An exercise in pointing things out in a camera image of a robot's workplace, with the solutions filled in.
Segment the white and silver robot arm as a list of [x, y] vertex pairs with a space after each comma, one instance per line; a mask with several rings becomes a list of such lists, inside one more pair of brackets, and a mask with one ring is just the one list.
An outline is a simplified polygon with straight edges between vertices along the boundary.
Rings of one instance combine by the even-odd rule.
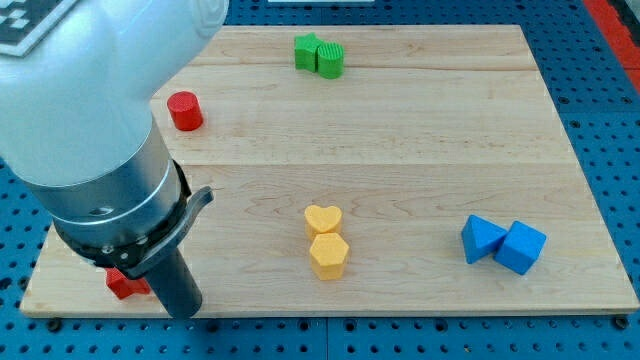
[[183, 236], [187, 188], [152, 96], [210, 42], [226, 0], [5, 1], [1, 155], [77, 253], [143, 275]]

